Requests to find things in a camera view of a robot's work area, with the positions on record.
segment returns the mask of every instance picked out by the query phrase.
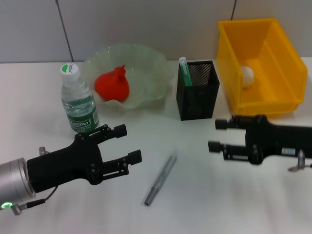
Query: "white ball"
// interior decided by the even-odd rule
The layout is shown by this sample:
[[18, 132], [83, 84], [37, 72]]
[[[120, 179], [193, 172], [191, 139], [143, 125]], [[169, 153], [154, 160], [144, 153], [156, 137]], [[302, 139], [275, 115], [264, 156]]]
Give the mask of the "white ball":
[[247, 66], [241, 66], [243, 72], [243, 87], [247, 87], [254, 82], [254, 71]]

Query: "silver pen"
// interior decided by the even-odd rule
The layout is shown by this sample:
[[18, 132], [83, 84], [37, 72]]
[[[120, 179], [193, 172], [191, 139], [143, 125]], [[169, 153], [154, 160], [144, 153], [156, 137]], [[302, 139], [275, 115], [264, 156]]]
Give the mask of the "silver pen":
[[149, 206], [152, 201], [154, 200], [156, 194], [158, 193], [158, 191], [161, 189], [162, 185], [164, 184], [166, 178], [168, 177], [172, 167], [174, 166], [174, 164], [176, 163], [176, 159], [177, 159], [177, 156], [174, 156], [174, 155], [171, 155], [164, 168], [162, 169], [162, 171], [160, 172], [157, 180], [155, 181], [154, 185], [152, 186], [151, 188], [151, 191], [148, 193], [146, 199], [145, 199], [145, 202], [144, 204], [146, 206]]

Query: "white bottle cap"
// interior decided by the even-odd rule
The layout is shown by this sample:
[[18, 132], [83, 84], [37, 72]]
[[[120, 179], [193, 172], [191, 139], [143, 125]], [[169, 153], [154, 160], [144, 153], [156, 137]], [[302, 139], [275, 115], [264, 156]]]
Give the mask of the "white bottle cap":
[[63, 82], [76, 81], [80, 77], [78, 66], [72, 62], [62, 65], [60, 72], [62, 74]]

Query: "cable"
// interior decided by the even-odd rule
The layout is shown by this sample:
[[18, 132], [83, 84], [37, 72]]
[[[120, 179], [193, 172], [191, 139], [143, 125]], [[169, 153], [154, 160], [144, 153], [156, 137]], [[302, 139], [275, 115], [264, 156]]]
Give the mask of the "cable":
[[48, 195], [47, 198], [45, 198], [45, 199], [39, 199], [39, 200], [36, 200], [36, 201], [27, 202], [27, 203], [26, 203], [27, 209], [45, 203], [45, 202], [53, 195], [53, 193], [55, 193], [55, 191], [56, 191], [57, 188], [58, 188], [58, 186], [56, 186], [56, 187], [54, 188], [54, 190], [50, 193], [50, 195]]
[[50, 195], [47, 196], [47, 198], [45, 199], [45, 201], [47, 201], [47, 200], [53, 195], [53, 193], [55, 193], [55, 191], [56, 191], [57, 188], [58, 188], [58, 186], [56, 186], [56, 187], [54, 188], [54, 190], [50, 193]]

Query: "water bottle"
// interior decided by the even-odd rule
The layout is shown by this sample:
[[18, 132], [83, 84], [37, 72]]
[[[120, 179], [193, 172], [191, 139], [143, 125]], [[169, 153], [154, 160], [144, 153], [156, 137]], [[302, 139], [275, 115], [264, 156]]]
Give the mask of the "water bottle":
[[98, 115], [92, 92], [81, 79], [79, 68], [74, 63], [64, 64], [62, 74], [62, 103], [72, 129], [85, 133], [98, 126]]

